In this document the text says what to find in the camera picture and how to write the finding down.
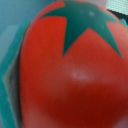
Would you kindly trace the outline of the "teal grey gripper finger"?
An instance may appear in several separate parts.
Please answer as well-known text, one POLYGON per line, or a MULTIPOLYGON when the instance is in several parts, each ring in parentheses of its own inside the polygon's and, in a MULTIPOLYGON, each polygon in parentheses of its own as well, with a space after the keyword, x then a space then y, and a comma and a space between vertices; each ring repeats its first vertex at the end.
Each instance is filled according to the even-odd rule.
POLYGON ((8 26, 0 36, 0 128, 22 128, 19 103, 19 56, 30 25, 8 26))

